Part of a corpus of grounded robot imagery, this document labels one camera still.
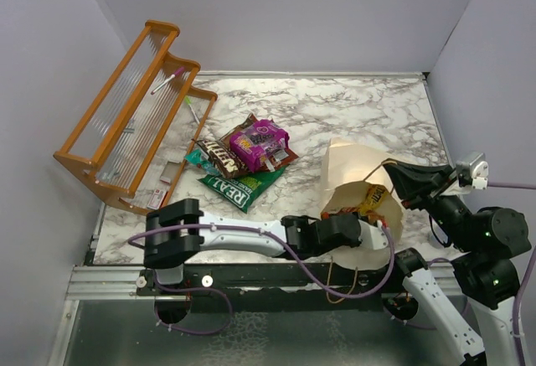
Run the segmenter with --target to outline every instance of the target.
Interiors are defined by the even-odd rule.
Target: toothbrush
[[[193,106],[192,106],[192,101],[187,97],[185,96],[184,97],[184,100],[186,101],[186,103],[188,104],[188,106],[190,107],[190,111],[192,112],[192,115],[193,115],[193,118],[195,119],[196,123],[199,124],[199,118],[198,116],[195,114],[195,111],[193,110]]]
[[[151,91],[151,95],[154,95],[158,90],[160,90],[163,86],[165,86],[169,81],[173,80],[175,77],[177,77],[182,72],[184,72],[184,70],[185,69],[183,66],[179,67],[175,73],[167,77],[157,88]]]

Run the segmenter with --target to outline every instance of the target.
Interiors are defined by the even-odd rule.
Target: purple snack package
[[[248,169],[256,172],[268,157],[288,147],[288,133],[273,121],[263,119],[231,136],[229,145]]]

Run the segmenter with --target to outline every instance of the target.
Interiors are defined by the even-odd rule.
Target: orange wooden dish rack
[[[137,190],[176,121],[184,97],[206,106],[199,124],[189,127],[192,134],[185,153],[192,151],[191,140],[198,138],[218,97],[191,86],[200,69],[197,62],[168,52],[179,32],[173,24],[147,21],[67,141],[54,153],[54,158],[112,207],[136,214],[149,211],[146,204],[136,201]],[[154,95],[150,93],[180,67],[184,67],[182,74]],[[185,161],[179,162],[162,205],[168,203],[183,173]]]

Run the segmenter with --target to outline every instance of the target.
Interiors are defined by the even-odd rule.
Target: small white card
[[[149,200],[149,204],[147,205],[148,209],[159,209],[162,205],[162,202],[166,198],[166,190],[162,190],[161,188],[155,188],[154,192],[152,192],[151,199]]]

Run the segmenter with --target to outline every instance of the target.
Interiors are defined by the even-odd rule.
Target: cable
[[[521,314],[520,314],[521,300],[523,299],[525,288],[528,285],[528,280],[530,280],[530,276],[533,273],[534,263],[536,263],[536,248],[533,249],[533,252],[530,255],[530,260],[528,261],[527,270],[525,271],[525,275],[523,276],[523,281],[521,282],[521,286],[519,287],[518,294],[516,295],[513,301],[513,325],[512,325],[513,339],[516,344],[516,349],[518,351],[518,357],[519,357],[519,364],[521,366],[525,366],[527,364],[525,361],[525,355],[523,353],[523,345],[521,343],[521,332],[519,328],[519,318],[521,317]]]
[[[241,230],[244,232],[252,232],[259,235],[268,236],[281,246],[283,246],[283,249],[285,249],[289,255],[296,261],[298,266],[305,272],[305,274],[318,286],[320,286],[324,291],[331,293],[332,295],[336,297],[343,297],[345,299],[361,299],[363,297],[371,296],[377,291],[379,291],[387,282],[387,280],[391,277],[391,274],[393,273],[394,268],[394,241],[391,236],[389,228],[382,227],[383,232],[385,233],[385,237],[387,238],[387,241],[389,242],[389,266],[387,268],[387,272],[384,275],[384,278],[376,285],[375,287],[371,288],[368,291],[357,293],[357,294],[347,294],[347,293],[341,293],[333,290],[329,286],[322,283],[318,278],[316,278],[307,268],[305,263],[298,257],[298,254],[281,238],[278,236],[272,234],[271,232],[264,231],[263,229],[257,229],[257,228],[250,228],[248,226],[234,226],[234,225],[213,225],[213,224],[182,224],[182,225],[172,225],[172,226],[165,226],[163,228],[148,230],[146,232],[141,232],[140,234],[134,235],[131,238],[127,240],[127,243],[129,245],[133,245],[135,243],[135,240],[138,240],[140,238],[146,238],[148,236],[153,236],[157,234],[161,234],[163,232],[169,232],[172,230],[179,230],[179,229],[211,229],[214,226],[216,226],[217,229],[220,230]],[[135,244],[136,247],[144,247],[139,244]]]
[[[225,303],[227,304],[227,308],[229,309],[229,319],[227,320],[227,322],[224,323],[224,325],[222,325],[221,327],[215,328],[214,330],[198,331],[198,330],[190,330],[189,328],[179,327],[176,324],[166,324],[165,322],[163,322],[160,319],[160,316],[158,315],[158,310],[157,310],[157,308],[155,306],[154,312],[155,312],[155,315],[156,315],[156,317],[158,319],[158,324],[162,324],[163,326],[167,327],[170,330],[185,332],[185,333],[191,334],[191,335],[214,335],[214,334],[217,334],[218,332],[222,332],[223,330],[225,330],[231,324],[231,322],[233,320],[233,306],[231,305],[231,301],[229,300],[227,295],[225,295],[219,289],[210,288],[210,287],[182,288],[182,289],[168,288],[168,287],[162,285],[158,281],[156,272],[154,272],[154,274],[153,274],[153,280],[154,280],[154,285],[158,289],[160,289],[162,291],[165,291],[165,292],[172,292],[172,293],[213,292],[216,295],[220,295],[221,297],[223,297],[225,299]]]
[[[488,182],[489,188],[522,188],[525,190],[536,190],[536,184],[530,183],[503,183],[503,182]]]
[[[428,266],[435,264],[435,263],[450,263],[451,261],[449,259],[446,259],[445,257],[436,257],[434,260],[428,261]]]
[[[489,188],[522,188],[526,190],[536,190],[536,184],[530,183],[502,183],[502,182],[488,182],[487,186]],[[523,345],[521,343],[521,332],[519,328],[519,318],[521,317],[521,300],[523,299],[523,294],[525,288],[528,285],[528,280],[530,279],[531,274],[533,273],[534,263],[536,263],[536,247],[533,249],[532,254],[530,255],[530,260],[528,261],[527,270],[523,276],[523,281],[519,286],[518,294],[516,295],[513,301],[513,315],[512,315],[512,327],[513,327],[513,340],[516,345],[516,351],[518,352],[519,364],[525,366],[527,364],[525,360],[525,355],[523,352]]]
[[[370,173],[369,173],[367,176],[365,176],[365,177],[363,178],[363,181],[362,181],[362,182],[366,182],[367,179],[370,178],[372,175],[374,175],[374,173],[375,173],[378,169],[380,169],[383,165],[387,165],[387,164],[389,164],[389,163],[392,163],[392,164],[394,164],[394,165],[398,165],[398,163],[397,163],[395,160],[393,160],[393,159],[386,159],[385,161],[380,162],[379,165],[378,165],[376,168],[374,168],[372,171],[370,171]]]
[[[326,285],[329,286],[329,281],[332,279],[332,268],[333,268],[333,258],[332,258],[332,261],[329,263],[329,270],[327,271],[327,281],[326,281]],[[356,267],[355,269],[355,272],[353,273],[353,282],[352,282],[352,286],[350,286],[350,289],[348,290],[347,293],[352,293],[353,290],[355,289],[355,284],[358,282],[358,268]],[[329,293],[326,292],[326,299],[328,302],[330,302],[332,305],[337,305],[338,303],[341,303],[344,301],[344,298],[341,297],[339,299],[337,299],[336,301],[334,301],[330,296],[329,296]]]

